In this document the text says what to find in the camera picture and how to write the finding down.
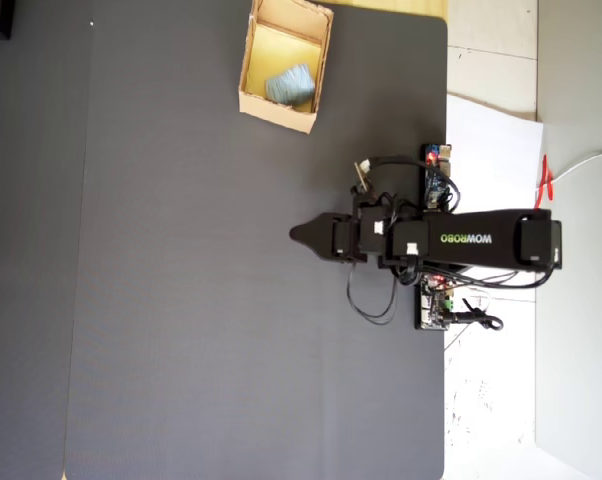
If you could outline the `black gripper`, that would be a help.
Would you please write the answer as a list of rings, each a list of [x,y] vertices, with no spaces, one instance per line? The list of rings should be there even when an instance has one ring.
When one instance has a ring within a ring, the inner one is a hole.
[[[332,259],[342,263],[361,263],[362,254],[358,247],[358,206],[359,199],[351,201],[349,214],[325,212],[314,219],[290,229],[290,238],[308,248],[320,259]],[[332,225],[331,239],[319,236],[293,234],[325,234]]]

